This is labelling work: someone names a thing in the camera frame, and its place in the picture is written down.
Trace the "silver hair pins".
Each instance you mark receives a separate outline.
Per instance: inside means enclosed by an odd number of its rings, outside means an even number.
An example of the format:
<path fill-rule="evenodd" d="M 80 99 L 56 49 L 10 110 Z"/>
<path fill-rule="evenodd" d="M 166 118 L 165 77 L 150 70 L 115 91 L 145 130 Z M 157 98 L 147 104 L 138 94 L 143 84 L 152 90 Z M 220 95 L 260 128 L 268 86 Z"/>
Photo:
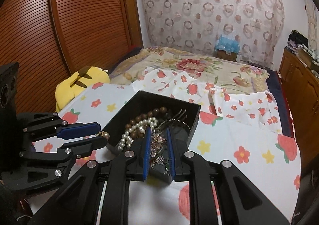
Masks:
<path fill-rule="evenodd" d="M 170 122 L 171 122 L 171 123 L 183 122 L 183 121 L 187 118 L 187 115 L 186 115 L 185 113 L 186 113 L 186 110 L 181 109 L 175 116 L 164 120 L 164 121 L 158 126 L 158 128 L 163 127 L 165 124 L 170 123 Z"/>

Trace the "black jewelry box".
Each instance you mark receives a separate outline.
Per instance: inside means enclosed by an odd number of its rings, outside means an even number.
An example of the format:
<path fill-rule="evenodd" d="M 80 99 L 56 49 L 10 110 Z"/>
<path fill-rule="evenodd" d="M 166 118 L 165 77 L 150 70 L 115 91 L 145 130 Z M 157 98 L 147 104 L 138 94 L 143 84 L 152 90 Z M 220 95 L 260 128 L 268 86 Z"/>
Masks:
<path fill-rule="evenodd" d="M 143 178 L 151 175 L 171 183 L 183 169 L 176 146 L 189 146 L 200 108 L 173 97 L 139 91 L 107 123 L 102 134 L 115 155 L 140 150 Z"/>

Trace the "strawberry flower print cloth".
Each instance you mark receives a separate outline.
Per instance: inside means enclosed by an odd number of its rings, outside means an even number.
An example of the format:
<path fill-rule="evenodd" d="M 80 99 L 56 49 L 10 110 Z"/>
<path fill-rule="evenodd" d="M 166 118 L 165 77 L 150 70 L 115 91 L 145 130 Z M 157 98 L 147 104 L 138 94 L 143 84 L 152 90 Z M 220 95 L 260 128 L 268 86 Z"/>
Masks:
<path fill-rule="evenodd" d="M 89 86 L 58 114 L 69 124 L 98 122 L 104 127 L 140 90 L 200 105 L 189 149 L 211 162 L 230 160 L 291 223 L 299 193 L 300 153 L 276 74 L 267 86 L 263 92 L 235 95 L 186 72 L 149 67 L 131 85 Z M 129 224 L 189 224 L 188 193 L 187 182 L 168 185 L 152 177 L 132 182 Z"/>

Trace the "silver bangle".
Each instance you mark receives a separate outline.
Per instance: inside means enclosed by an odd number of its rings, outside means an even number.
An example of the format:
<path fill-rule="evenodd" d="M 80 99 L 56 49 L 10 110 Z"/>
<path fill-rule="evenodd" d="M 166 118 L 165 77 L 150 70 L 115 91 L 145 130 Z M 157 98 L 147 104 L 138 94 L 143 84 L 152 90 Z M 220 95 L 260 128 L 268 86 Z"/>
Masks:
<path fill-rule="evenodd" d="M 161 123 L 159 129 L 164 129 L 167 127 L 179 127 L 179 128 L 184 128 L 188 133 L 191 132 L 191 128 L 189 127 L 189 125 L 182 121 L 182 120 L 178 120 L 176 118 L 171 118 L 168 120 L 165 120 Z"/>

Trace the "cardboard box with blue bag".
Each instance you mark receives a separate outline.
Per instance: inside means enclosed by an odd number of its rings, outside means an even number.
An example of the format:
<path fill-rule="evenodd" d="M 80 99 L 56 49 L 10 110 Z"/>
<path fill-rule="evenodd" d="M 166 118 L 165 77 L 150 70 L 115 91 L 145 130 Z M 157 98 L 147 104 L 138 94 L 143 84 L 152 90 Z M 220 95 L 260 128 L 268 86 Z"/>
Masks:
<path fill-rule="evenodd" d="M 220 35 L 216 41 L 215 52 L 216 56 L 220 59 L 235 62 L 239 51 L 240 45 L 236 39 L 229 39 Z"/>

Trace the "circle pattern lace curtain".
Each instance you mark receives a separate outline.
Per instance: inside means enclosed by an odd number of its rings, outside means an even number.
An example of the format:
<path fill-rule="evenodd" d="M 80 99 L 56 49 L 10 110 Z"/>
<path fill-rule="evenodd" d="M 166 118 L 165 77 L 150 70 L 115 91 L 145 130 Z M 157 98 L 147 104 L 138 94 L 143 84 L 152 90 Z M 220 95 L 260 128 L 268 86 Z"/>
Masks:
<path fill-rule="evenodd" d="M 142 0 L 149 42 L 213 54 L 220 35 L 242 61 L 271 67 L 284 23 L 282 0 Z"/>

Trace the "brown louvered wardrobe door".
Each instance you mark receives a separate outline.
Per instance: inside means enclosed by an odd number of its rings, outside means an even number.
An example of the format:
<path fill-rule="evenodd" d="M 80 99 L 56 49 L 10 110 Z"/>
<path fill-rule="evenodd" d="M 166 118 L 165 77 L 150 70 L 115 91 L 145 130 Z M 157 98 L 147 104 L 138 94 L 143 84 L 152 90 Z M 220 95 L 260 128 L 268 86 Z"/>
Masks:
<path fill-rule="evenodd" d="M 142 45 L 136 0 L 1 0 L 1 64 L 19 63 L 18 113 L 54 111 L 60 82 Z"/>

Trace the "rose gold earring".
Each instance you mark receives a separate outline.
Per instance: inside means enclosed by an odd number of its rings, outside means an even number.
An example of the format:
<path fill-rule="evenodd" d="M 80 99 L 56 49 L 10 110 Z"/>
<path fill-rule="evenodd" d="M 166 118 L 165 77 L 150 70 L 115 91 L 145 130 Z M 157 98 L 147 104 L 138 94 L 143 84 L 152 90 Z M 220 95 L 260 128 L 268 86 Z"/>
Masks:
<path fill-rule="evenodd" d="M 166 139 L 159 133 L 153 133 L 151 135 L 151 150 L 153 152 L 159 151 L 165 144 Z"/>

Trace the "yellow plush toy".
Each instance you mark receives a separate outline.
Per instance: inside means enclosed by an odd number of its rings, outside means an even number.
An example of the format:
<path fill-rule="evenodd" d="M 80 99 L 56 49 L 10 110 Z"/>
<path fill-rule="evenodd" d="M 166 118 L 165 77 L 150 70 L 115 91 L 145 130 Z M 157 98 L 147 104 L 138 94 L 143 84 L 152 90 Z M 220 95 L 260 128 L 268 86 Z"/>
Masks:
<path fill-rule="evenodd" d="M 95 84 L 109 83 L 108 70 L 85 66 L 57 85 L 55 90 L 56 111 L 60 112 L 85 89 Z"/>

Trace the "wooden sideboard cabinet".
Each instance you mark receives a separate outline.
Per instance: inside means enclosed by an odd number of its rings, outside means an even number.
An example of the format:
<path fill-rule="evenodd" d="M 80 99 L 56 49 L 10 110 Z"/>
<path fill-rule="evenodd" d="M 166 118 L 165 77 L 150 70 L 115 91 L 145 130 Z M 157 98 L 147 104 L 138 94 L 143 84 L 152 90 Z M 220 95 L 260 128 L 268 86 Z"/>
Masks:
<path fill-rule="evenodd" d="M 283 52 L 280 75 L 305 173 L 318 156 L 318 79 L 287 49 Z"/>

